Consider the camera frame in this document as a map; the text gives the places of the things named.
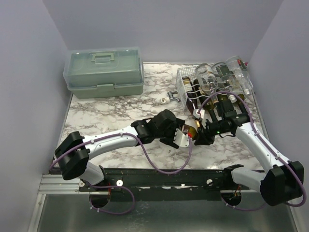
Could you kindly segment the dark green brown-label wine bottle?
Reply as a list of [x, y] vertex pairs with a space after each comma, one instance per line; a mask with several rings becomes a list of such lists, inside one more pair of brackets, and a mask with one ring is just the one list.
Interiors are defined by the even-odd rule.
[[196, 140], [198, 136], [199, 122], [198, 121], [187, 121], [183, 126], [181, 126], [181, 131], [183, 134], [188, 135], [192, 140]]

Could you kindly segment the clear glass wine bottle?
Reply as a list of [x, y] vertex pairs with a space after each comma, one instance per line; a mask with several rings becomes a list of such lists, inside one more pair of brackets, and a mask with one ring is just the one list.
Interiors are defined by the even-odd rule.
[[207, 63], [202, 63], [196, 67], [195, 71], [201, 89], [208, 96], [214, 94], [217, 91], [218, 81], [211, 66]]

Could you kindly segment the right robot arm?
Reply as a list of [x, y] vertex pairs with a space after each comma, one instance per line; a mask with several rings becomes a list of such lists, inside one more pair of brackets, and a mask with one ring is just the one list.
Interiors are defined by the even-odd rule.
[[239, 102], [241, 113], [238, 114], [230, 100], [210, 104], [206, 98], [201, 107], [194, 110], [194, 117], [200, 123], [195, 144], [211, 145], [216, 135], [230, 133], [246, 145], [264, 171], [259, 173], [242, 165], [227, 167], [222, 177], [225, 188], [246, 186], [259, 192], [270, 206], [289, 204], [291, 200], [299, 197], [303, 199], [296, 206], [304, 205], [307, 193], [303, 185], [303, 165], [298, 161], [290, 161], [278, 151], [257, 129], [245, 102]]

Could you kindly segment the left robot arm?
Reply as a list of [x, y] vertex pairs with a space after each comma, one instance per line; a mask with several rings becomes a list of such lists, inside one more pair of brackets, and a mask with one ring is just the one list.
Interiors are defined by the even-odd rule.
[[106, 188], [107, 179], [103, 168], [91, 160], [106, 152], [125, 147], [140, 146], [158, 139], [174, 148], [192, 148], [192, 140], [182, 132], [185, 121], [177, 118], [172, 111], [164, 110], [152, 118], [137, 120], [131, 125], [100, 135], [81, 135], [78, 131], [70, 133], [55, 150], [53, 165], [59, 165], [62, 178], [79, 178], [89, 183], [95, 190]]

